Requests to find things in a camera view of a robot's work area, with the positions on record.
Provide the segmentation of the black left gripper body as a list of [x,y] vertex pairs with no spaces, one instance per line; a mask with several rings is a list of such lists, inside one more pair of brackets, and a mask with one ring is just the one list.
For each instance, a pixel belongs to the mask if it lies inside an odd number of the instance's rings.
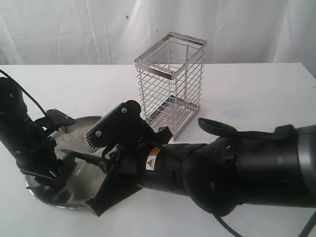
[[56,178],[59,175],[55,154],[56,141],[43,137],[40,143],[33,143],[26,134],[14,135],[15,160],[21,173],[42,178]]

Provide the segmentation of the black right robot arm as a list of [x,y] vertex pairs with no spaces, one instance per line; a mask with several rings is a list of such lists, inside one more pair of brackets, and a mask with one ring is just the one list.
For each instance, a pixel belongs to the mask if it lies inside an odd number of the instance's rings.
[[118,146],[107,176],[86,203],[100,216],[141,189],[188,196],[202,210],[228,215],[237,205],[316,205],[316,128],[279,126],[283,141],[220,137],[210,144]]

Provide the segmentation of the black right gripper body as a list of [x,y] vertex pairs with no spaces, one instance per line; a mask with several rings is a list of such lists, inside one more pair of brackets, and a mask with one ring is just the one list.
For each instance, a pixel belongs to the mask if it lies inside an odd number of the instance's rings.
[[129,150],[117,145],[115,163],[109,169],[107,181],[169,193],[184,193],[182,164],[188,154],[188,144],[154,145],[140,142]]

